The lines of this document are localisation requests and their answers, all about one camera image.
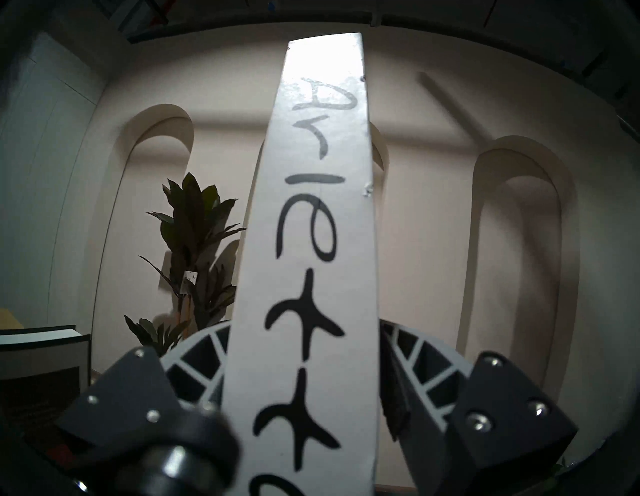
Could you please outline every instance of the bolt head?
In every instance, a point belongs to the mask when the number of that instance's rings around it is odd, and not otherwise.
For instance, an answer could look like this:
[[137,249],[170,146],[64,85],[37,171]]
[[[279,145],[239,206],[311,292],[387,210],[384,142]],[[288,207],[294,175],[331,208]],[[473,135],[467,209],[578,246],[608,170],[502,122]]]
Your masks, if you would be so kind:
[[529,404],[527,406],[536,417],[546,417],[549,414],[548,405],[537,399],[529,401]]
[[147,421],[155,424],[158,420],[160,420],[160,412],[157,410],[149,410],[147,412]]
[[212,415],[218,411],[218,407],[216,407],[216,405],[211,403],[210,401],[205,401],[200,405],[200,410],[205,415]]
[[467,426],[475,432],[486,433],[493,429],[493,424],[489,417],[479,412],[469,412],[467,415]]
[[484,357],[484,361],[492,367],[502,367],[502,360],[497,356],[487,355]]

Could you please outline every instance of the wall arch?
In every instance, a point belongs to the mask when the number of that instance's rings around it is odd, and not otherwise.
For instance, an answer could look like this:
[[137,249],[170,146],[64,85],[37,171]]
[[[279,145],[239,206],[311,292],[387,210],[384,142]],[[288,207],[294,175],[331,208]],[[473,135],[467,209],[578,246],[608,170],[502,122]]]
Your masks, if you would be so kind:
[[[563,383],[571,348],[578,295],[580,251],[579,219],[575,185],[571,173],[548,148],[522,136],[506,136],[489,144],[483,153],[491,150],[509,150],[533,161],[555,188],[560,205],[560,267],[557,286],[557,307],[553,336],[548,352],[547,369],[542,387],[557,401]],[[479,172],[474,169],[474,182]],[[503,181],[510,179],[504,173]],[[467,275],[458,329],[456,349],[465,354],[467,349],[471,312],[477,276],[477,235],[483,199],[474,191],[472,197],[472,221],[467,260]]]
[[[169,131],[167,123],[176,119],[182,120],[188,125],[178,126],[178,129],[182,129],[182,131],[178,132],[175,132],[176,126],[169,126],[173,128],[173,132]],[[127,161],[137,143],[154,136],[167,135],[168,133],[173,134],[173,137],[181,141],[191,152],[193,146],[193,124],[189,115],[182,108],[173,104],[159,104],[149,107],[133,116],[122,126],[109,153],[106,171],[90,224],[88,242],[85,248],[83,280],[81,281],[83,286],[81,291],[88,291],[93,295],[90,308],[79,308],[79,313],[86,315],[88,320],[84,325],[90,328],[92,332],[95,317],[95,297],[97,295],[104,247]]]

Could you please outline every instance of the arched wall niche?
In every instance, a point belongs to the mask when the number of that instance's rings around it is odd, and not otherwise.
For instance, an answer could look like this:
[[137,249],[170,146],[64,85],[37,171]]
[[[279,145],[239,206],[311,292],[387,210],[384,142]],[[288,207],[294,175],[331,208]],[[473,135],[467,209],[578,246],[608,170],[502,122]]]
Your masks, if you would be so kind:
[[[139,112],[122,127],[109,154],[85,247],[83,281],[81,283],[84,290],[90,291],[90,294],[95,295],[95,298],[98,293],[100,267],[109,224],[127,162],[137,144],[151,140],[156,136],[172,136],[181,141],[190,153],[193,146],[193,124],[189,115],[176,105],[159,104]],[[87,319],[90,318],[86,325],[92,331],[95,318],[95,298],[91,308],[86,308],[83,312],[87,315]],[[94,346],[92,353],[99,354],[100,351]]]
[[[504,156],[516,154],[512,156],[515,160],[518,160],[518,156],[520,156],[520,161],[525,165],[515,167],[514,170],[504,167],[501,170],[490,170],[490,164],[486,163],[486,158],[492,152],[496,154],[499,150],[503,152],[502,155]],[[578,295],[580,251],[577,199],[573,179],[566,166],[553,152],[529,138],[506,136],[495,140],[486,147],[476,162],[467,275],[456,349],[459,353],[465,355],[470,344],[469,337],[473,320],[474,295],[477,294],[479,231],[483,208],[486,206],[485,200],[488,199],[487,191],[493,191],[491,188],[498,188],[509,181],[511,181],[512,185],[514,181],[516,183],[519,181],[520,185],[515,185],[519,188],[523,185],[522,179],[524,178],[530,178],[527,179],[527,188],[531,188],[535,181],[538,181],[538,186],[543,189],[544,182],[553,185],[557,194],[557,202],[559,203],[557,303],[552,332],[548,336],[546,368],[540,378],[540,383],[545,393],[557,401],[571,348]],[[550,188],[547,188],[544,194],[549,193]]]

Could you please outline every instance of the white cardboard strip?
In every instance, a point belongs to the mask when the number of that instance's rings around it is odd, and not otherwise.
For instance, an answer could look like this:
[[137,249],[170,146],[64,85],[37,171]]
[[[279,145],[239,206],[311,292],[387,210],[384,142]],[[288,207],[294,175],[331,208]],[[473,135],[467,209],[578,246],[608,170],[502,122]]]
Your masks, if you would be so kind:
[[223,411],[243,449],[233,495],[372,494],[379,338],[371,185],[361,35],[289,43],[225,373]]

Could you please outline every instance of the white wall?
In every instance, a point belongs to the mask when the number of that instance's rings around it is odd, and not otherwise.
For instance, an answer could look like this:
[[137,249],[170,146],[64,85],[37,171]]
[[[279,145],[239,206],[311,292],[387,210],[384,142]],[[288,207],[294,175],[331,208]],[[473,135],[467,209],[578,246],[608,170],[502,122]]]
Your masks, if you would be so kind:
[[0,307],[25,327],[49,322],[60,212],[104,85],[103,78],[42,33],[22,60],[1,110]]
[[[559,404],[580,427],[566,457],[585,457],[623,418],[636,384],[640,180],[632,165],[639,147],[622,133],[613,108],[592,93],[472,42],[405,29],[283,23],[135,45],[129,69],[96,108],[70,181],[54,271],[65,268],[60,273],[68,271],[74,283],[60,307],[90,331],[117,184],[129,151],[154,123],[154,106],[171,104],[170,112],[191,119],[188,170],[202,183],[215,182],[222,196],[238,198],[229,222],[242,222],[287,41],[348,31],[364,34],[370,118],[389,155],[378,246],[382,318],[456,345],[481,152],[506,146],[525,153],[518,143],[538,143],[531,149],[561,164],[558,174],[575,185],[579,294],[576,311],[562,320],[575,317],[566,374],[566,361],[556,368],[564,376]],[[379,482],[394,484],[388,476]]]
[[86,0],[58,2],[47,32],[106,81],[122,70],[131,50],[116,25]]

